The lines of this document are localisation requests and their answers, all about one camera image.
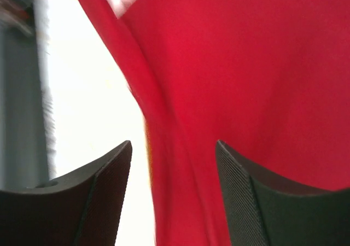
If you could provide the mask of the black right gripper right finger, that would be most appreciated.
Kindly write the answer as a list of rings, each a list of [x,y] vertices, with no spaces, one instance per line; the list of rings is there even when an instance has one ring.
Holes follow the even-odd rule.
[[[232,245],[349,245],[349,189],[292,181],[220,140],[215,152]]]

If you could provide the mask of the red t shirt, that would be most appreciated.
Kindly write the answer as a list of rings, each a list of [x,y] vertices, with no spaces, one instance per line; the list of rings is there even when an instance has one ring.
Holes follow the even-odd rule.
[[[215,147],[349,189],[349,0],[79,0],[147,126],[157,245],[232,245]]]

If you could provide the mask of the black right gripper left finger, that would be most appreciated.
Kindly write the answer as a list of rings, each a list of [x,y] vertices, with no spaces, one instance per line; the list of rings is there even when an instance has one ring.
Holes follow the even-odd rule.
[[[1,245],[114,245],[131,156],[127,140],[48,183],[1,191]]]

